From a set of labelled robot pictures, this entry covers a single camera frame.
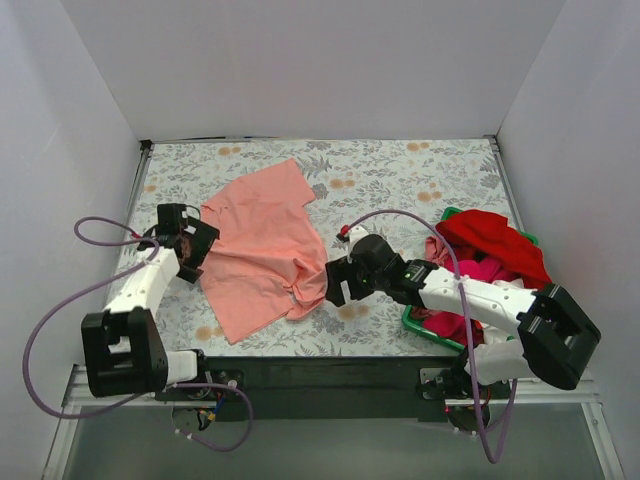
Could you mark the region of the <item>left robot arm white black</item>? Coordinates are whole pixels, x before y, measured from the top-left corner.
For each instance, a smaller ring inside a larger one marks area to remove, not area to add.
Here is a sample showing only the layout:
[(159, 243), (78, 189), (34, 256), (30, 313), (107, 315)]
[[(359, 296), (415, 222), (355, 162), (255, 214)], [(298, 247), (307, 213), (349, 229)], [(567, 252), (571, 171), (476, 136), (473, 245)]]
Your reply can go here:
[(157, 222), (137, 247), (142, 266), (126, 277), (102, 312), (82, 321), (88, 385), (98, 398), (160, 392), (177, 383), (193, 400), (212, 390), (211, 373), (198, 366), (202, 354), (166, 350), (155, 321), (170, 283), (176, 278), (196, 283), (219, 239), (218, 229), (188, 210), (179, 203), (157, 206)]

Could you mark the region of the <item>salmon pink t shirt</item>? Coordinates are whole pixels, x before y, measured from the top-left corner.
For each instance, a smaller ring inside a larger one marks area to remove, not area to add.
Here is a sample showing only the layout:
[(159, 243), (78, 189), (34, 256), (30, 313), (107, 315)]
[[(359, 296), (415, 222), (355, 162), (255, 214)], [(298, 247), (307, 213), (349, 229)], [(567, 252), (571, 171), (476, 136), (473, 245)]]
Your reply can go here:
[(327, 252), (306, 205), (315, 194), (294, 159), (231, 181), (201, 207), (220, 236), (200, 278), (226, 339), (299, 321), (322, 304)]

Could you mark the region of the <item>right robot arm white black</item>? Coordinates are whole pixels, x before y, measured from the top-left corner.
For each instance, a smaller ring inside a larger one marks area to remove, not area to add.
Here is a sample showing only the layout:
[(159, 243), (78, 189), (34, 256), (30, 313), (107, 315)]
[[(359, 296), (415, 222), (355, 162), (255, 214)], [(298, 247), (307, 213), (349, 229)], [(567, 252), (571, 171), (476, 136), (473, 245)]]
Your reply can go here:
[(517, 378), (537, 377), (573, 390), (601, 340), (593, 321), (559, 285), (533, 290), (455, 275), (432, 262), (404, 260), (376, 234), (350, 243), (347, 255), (325, 270), (325, 298), (336, 307), (380, 291), (401, 305), (454, 313), (509, 335), (469, 348), (466, 364), (452, 373), (453, 387), (464, 397)]

